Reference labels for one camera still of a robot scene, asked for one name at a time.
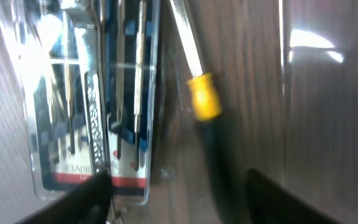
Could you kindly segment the black yellow screwdriver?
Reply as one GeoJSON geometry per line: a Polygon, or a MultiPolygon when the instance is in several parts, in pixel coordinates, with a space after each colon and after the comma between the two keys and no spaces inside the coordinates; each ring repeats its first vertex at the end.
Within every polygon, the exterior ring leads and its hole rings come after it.
{"type": "Polygon", "coordinates": [[[184,0],[168,0],[191,79],[187,85],[204,147],[214,206],[223,223],[247,223],[234,148],[211,73],[204,69],[193,19],[184,0]]]}

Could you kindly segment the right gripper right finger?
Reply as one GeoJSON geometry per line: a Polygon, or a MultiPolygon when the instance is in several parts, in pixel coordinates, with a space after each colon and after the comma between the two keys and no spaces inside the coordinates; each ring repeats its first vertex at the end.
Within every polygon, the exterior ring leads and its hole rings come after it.
{"type": "Polygon", "coordinates": [[[256,169],[248,170],[245,192],[252,223],[338,224],[256,169]]]}

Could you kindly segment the blue precision screwdriver set case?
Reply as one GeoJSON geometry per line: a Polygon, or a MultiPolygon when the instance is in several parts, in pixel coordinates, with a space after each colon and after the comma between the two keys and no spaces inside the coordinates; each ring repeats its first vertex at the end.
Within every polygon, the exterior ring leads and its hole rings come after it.
{"type": "Polygon", "coordinates": [[[147,203],[159,1],[14,0],[34,191],[54,200],[102,170],[147,203]]]}

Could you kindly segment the silver ring wrench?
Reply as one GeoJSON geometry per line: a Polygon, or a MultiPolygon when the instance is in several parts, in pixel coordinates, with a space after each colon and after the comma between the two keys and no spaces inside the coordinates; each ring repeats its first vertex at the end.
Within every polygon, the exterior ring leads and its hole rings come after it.
{"type": "Polygon", "coordinates": [[[107,168],[107,159],[99,78],[91,72],[85,74],[85,107],[92,173],[95,174],[107,168]]]}

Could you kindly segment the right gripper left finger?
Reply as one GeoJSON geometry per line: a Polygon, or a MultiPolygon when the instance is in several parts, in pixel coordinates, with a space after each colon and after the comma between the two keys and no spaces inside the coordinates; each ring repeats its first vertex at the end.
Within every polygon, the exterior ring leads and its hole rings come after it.
{"type": "Polygon", "coordinates": [[[108,172],[104,170],[18,223],[104,224],[108,219],[111,197],[112,180],[108,172]]]}

